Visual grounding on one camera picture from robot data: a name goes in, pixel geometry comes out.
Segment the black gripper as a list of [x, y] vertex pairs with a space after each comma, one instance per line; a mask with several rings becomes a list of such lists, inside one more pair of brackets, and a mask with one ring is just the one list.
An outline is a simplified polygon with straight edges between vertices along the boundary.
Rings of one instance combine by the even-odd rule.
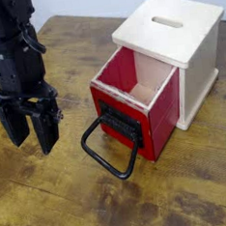
[[0, 40], [0, 122], [19, 147], [30, 133], [26, 116], [18, 109], [35, 107], [31, 121], [42, 152], [48, 155], [59, 139], [63, 113], [57, 90], [45, 81], [44, 52], [44, 46], [33, 40]]

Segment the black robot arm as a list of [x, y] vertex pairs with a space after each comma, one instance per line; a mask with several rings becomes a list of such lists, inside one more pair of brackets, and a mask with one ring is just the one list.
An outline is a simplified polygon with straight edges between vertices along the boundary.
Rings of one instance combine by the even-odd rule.
[[47, 155], [59, 139], [63, 115], [57, 90], [45, 81], [46, 48], [30, 22], [33, 13], [32, 0], [0, 0], [0, 122], [20, 146], [31, 121]]

